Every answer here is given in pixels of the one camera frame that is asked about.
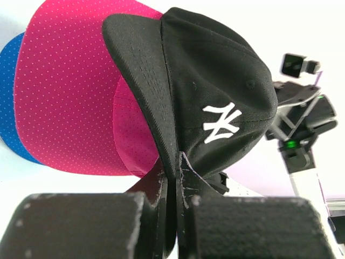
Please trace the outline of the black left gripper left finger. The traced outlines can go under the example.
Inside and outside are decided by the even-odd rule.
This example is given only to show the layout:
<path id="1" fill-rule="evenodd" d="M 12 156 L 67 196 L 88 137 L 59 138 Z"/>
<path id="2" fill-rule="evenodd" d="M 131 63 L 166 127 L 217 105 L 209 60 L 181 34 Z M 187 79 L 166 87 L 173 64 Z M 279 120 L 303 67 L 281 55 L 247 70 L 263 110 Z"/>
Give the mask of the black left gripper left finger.
<path id="1" fill-rule="evenodd" d="M 1 258 L 163 258 L 167 180 L 122 194 L 36 194 L 15 210 Z"/>

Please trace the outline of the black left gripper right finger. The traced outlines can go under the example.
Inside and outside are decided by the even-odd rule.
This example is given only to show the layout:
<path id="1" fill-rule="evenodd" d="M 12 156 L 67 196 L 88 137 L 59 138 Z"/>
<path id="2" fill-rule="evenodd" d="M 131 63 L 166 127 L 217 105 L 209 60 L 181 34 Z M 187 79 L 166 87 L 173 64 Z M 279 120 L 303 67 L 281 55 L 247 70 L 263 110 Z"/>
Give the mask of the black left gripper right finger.
<path id="1" fill-rule="evenodd" d="M 222 196 L 190 166 L 176 166 L 180 258 L 335 258 L 311 203 L 295 197 Z"/>

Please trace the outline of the magenta hat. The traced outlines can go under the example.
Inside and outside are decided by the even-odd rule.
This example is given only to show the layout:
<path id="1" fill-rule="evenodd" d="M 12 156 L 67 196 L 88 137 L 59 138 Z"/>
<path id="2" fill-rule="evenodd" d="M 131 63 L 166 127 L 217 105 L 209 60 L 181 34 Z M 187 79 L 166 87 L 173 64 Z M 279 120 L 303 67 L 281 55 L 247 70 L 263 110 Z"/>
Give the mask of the magenta hat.
<path id="1" fill-rule="evenodd" d="M 161 16 L 137 1 L 45 1 L 38 8 L 16 67 L 16 127 L 28 152 L 51 168 L 141 178 L 158 152 L 102 37 L 113 13 Z"/>

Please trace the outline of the black baseball cap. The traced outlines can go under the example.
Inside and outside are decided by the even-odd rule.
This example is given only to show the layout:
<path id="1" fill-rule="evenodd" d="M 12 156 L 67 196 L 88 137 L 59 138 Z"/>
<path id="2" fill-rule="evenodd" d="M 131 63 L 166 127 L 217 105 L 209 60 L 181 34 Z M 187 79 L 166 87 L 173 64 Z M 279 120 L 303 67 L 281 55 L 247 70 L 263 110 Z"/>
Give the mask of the black baseball cap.
<path id="1" fill-rule="evenodd" d="M 160 19 L 110 15 L 102 34 L 169 179 L 179 152 L 205 178 L 239 161 L 271 126 L 278 105 L 271 73 L 224 24 L 171 8 Z"/>

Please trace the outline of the blue baseball cap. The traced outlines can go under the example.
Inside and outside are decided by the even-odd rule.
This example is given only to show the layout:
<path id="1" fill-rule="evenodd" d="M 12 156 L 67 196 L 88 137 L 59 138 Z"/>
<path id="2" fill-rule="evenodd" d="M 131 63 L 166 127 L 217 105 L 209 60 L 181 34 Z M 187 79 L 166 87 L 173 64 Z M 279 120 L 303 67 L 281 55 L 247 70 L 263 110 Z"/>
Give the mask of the blue baseball cap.
<path id="1" fill-rule="evenodd" d="M 19 49 L 24 34 L 10 40 L 1 51 L 1 138 L 4 143 L 23 159 L 40 164 L 23 146 L 19 139 L 14 113 L 14 79 Z"/>

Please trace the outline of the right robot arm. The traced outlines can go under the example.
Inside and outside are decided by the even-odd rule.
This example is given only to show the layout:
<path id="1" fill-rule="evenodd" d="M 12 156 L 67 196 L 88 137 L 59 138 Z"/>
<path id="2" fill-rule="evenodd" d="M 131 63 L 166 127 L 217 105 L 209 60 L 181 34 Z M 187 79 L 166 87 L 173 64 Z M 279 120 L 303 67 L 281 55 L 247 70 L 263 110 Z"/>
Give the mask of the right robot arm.
<path id="1" fill-rule="evenodd" d="M 344 219 L 332 216 L 328 209 L 312 151 L 318 137 L 337 126 L 335 110 L 316 85 L 302 86 L 292 81 L 276 81 L 273 85 L 278 109 L 265 137 L 278 140 L 294 194 L 309 200 L 327 218 L 338 244 L 344 244 Z"/>

